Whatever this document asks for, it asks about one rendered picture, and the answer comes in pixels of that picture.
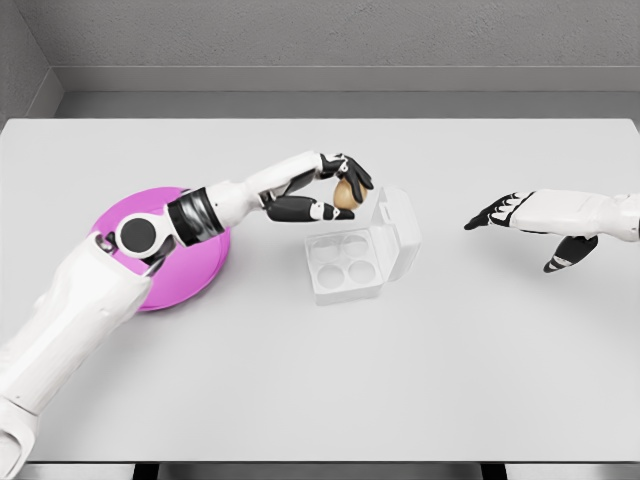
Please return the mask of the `pink round plate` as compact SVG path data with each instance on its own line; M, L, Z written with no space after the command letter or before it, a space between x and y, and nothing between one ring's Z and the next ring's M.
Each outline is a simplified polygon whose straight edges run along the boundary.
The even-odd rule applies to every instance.
M178 198L183 191L182 187L157 187L134 193L106 210L90 231L108 234L124 217L133 213L158 215L165 204ZM163 310L195 296L216 277L226 261L229 247L229 232L188 248L177 245L153 277L152 288L139 309Z

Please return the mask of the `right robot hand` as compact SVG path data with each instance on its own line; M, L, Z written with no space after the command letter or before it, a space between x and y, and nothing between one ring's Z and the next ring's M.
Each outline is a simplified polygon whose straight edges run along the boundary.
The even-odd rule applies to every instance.
M488 225L515 228L528 233L563 237L546 273L554 273L579 263L606 234L623 240L619 211L611 197L576 191L538 190L503 196L485 207L464 226L474 230Z

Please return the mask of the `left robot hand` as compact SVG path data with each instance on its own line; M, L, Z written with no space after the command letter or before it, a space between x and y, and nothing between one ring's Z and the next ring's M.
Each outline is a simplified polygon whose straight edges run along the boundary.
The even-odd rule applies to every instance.
M345 180L357 204L364 201L362 189L374 189L371 175L343 153L305 152L272 165L249 177L245 183L258 198L270 220L285 223L353 220L354 213L319 200L296 196L315 180Z

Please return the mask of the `brown egg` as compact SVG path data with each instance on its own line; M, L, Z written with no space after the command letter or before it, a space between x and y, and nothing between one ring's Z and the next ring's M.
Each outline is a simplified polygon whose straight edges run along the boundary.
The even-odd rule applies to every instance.
M358 209L362 203L358 202L353 195L351 184L346 179L342 179L335 187L333 205L339 209L353 211Z

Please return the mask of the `clear plastic egg box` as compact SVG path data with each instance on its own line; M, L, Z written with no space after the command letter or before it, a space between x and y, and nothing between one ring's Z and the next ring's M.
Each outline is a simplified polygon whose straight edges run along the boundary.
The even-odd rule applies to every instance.
M372 298L413 265L422 234L409 195L380 190L368 227L305 239L315 302L331 305Z

